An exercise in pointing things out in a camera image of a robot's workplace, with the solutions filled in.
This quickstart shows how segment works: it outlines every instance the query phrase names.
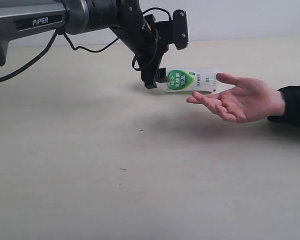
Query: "human hand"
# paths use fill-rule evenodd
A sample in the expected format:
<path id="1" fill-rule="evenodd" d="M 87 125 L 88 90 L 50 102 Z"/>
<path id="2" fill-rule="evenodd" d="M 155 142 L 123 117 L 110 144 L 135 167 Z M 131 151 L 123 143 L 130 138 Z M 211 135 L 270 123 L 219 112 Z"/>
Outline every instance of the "human hand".
<path id="1" fill-rule="evenodd" d="M 231 123 L 250 123 L 269 116 L 282 116 L 285 101 L 279 91 L 254 78 L 218 73 L 217 80 L 235 87 L 221 93 L 202 95 L 193 92 L 187 99 L 191 104 L 202 104 L 213 114 Z"/>

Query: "table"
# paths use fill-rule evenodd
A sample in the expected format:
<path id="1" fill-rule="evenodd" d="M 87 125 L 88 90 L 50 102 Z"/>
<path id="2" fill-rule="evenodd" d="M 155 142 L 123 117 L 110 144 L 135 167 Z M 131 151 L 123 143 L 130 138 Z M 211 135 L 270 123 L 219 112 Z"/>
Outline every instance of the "table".
<path id="1" fill-rule="evenodd" d="M 41 50 L 10 48 L 0 76 Z M 300 129 L 147 90 L 132 58 L 53 47 L 0 84 L 0 240 L 300 240 Z M 300 37 L 172 46 L 161 66 L 299 85 Z"/>

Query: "black jacket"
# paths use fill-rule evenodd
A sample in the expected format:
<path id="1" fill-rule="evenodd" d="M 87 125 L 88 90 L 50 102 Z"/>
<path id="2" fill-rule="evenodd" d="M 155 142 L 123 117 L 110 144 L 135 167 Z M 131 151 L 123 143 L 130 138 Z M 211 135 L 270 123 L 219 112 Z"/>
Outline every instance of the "black jacket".
<path id="1" fill-rule="evenodd" d="M 287 86 L 279 91 L 285 100 L 285 113 L 283 116 L 269 116 L 268 120 L 300 127 L 300 86 Z"/>

